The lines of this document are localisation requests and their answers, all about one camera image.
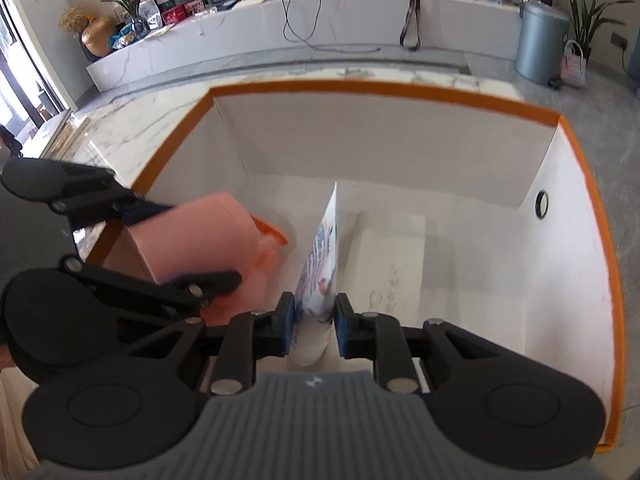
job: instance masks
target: black cable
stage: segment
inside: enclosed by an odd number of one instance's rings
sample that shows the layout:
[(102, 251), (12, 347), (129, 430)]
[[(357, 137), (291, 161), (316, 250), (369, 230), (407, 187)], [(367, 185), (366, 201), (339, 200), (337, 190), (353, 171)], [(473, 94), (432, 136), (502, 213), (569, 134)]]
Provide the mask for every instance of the black cable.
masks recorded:
[(631, 79), (631, 81), (633, 81), (634, 83), (640, 83), (638, 79), (636, 79), (629, 73), (628, 66), (625, 64), (625, 52), (626, 52), (626, 49), (622, 51), (622, 68), (625, 69), (625, 74), (629, 79)]
[[(282, 27), (282, 36), (289, 43), (304, 43), (306, 46), (311, 47), (313, 50), (319, 50), (321, 52), (335, 52), (336, 54), (375, 54), (376, 52), (380, 52), (380, 47), (370, 48), (367, 50), (343, 50), (340, 48), (330, 48), (325, 46), (316, 46), (309, 43), (309, 40), (316, 33), (316, 27), (318, 26), (318, 18), (320, 17), (320, 10), (322, 9), (322, 0), (318, 2), (318, 12), (316, 12), (316, 20), (314, 21), (314, 28), (311, 30), (311, 34), (309, 34), (306, 38), (302, 38), (299, 34), (296, 33), (295, 30), (291, 27), (289, 23), (289, 6), (291, 5), (291, 0), (288, 0), (287, 3), (284, 3), (284, 0), (280, 0), (282, 2), (282, 9), (284, 10), (284, 27)], [(296, 37), (295, 40), (287, 37), (287, 28), (291, 31), (291, 33)]]

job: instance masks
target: circular hole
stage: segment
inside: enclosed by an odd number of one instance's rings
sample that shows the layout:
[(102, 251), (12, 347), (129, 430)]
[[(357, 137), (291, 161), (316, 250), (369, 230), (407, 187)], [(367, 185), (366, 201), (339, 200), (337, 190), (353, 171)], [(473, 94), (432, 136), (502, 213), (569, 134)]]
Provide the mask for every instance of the circular hole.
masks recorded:
[(549, 195), (546, 191), (540, 191), (536, 198), (536, 216), (543, 220), (549, 212)]

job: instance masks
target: white basket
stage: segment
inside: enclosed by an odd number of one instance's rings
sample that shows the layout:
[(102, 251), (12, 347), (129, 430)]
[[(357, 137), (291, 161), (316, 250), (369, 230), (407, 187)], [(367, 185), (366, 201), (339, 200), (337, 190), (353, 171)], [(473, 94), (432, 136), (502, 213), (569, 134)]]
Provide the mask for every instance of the white basket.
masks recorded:
[[(578, 47), (580, 56), (576, 56), (572, 45)], [(575, 88), (587, 86), (587, 62), (584, 59), (582, 47), (577, 41), (569, 40), (564, 46), (564, 56), (560, 65), (560, 77), (567, 85)]]

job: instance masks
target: gray gripper base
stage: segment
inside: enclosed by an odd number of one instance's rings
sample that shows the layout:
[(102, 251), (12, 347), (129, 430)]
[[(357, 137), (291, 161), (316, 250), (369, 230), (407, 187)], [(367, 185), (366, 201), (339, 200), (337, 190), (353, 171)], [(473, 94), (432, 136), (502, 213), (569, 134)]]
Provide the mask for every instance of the gray gripper base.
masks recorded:
[(0, 184), (0, 291), (18, 274), (57, 269), (64, 256), (76, 256), (74, 236), (65, 216), (40, 202), (28, 202)]
[(249, 391), (208, 401), (177, 446), (144, 464), (86, 472), (45, 463), (30, 480), (605, 480), (588, 460), (542, 472), (464, 453), (415, 396), (368, 372), (265, 374)]

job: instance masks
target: red box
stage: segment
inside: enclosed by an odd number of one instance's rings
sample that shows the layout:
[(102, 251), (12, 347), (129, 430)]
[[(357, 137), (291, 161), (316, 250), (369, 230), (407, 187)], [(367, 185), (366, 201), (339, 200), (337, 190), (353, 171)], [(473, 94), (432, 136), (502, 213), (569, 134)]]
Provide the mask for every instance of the red box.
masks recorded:
[(175, 6), (173, 9), (166, 10), (162, 13), (162, 19), (165, 25), (171, 23), (180, 23), (187, 19), (187, 13), (183, 5)]
[(194, 16), (199, 12), (204, 12), (204, 2), (202, 0), (193, 0), (184, 4), (184, 11), (187, 16)]

